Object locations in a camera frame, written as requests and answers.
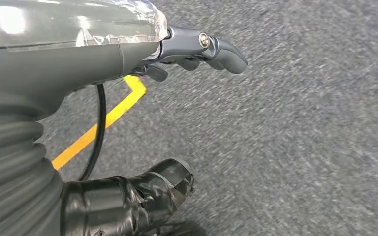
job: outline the yellow line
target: yellow line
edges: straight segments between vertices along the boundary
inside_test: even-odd
[[[146,87],[140,81],[138,77],[135,76],[125,76],[125,82],[131,89],[131,93],[120,102],[114,109],[112,109],[106,115],[106,126],[108,128],[116,120],[118,120],[125,112],[127,112],[137,101],[146,93]],[[69,162],[75,155],[77,155],[81,150],[83,150],[88,144],[90,144],[96,137],[95,124],[86,133],[84,133],[76,142],[70,145],[64,152],[62,152],[56,159],[53,160],[53,166],[56,170],[59,170],[67,162]]]

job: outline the transparent plastic housing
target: transparent plastic housing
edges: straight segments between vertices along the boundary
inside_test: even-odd
[[[160,42],[167,19],[148,0],[0,0],[0,49]]]

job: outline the taped hose end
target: taped hose end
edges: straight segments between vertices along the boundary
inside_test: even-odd
[[[166,159],[128,179],[144,199],[150,228],[165,223],[193,192],[194,178],[189,170],[184,161]]]
[[[185,196],[193,191],[194,178],[191,167],[184,160],[166,159],[151,167],[148,172],[161,175],[166,182]]]

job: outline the power cord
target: power cord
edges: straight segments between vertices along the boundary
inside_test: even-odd
[[[95,164],[99,158],[100,151],[102,149],[103,137],[105,136],[106,125],[106,97],[103,84],[96,85],[96,92],[98,95],[99,111],[98,111],[98,123],[96,128],[96,138],[94,148],[89,156],[88,162],[80,175],[79,181],[88,180]]]

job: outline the metal screw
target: metal screw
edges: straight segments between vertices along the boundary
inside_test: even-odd
[[[209,47],[209,37],[206,33],[202,32],[201,34],[199,34],[199,43],[202,48]]]

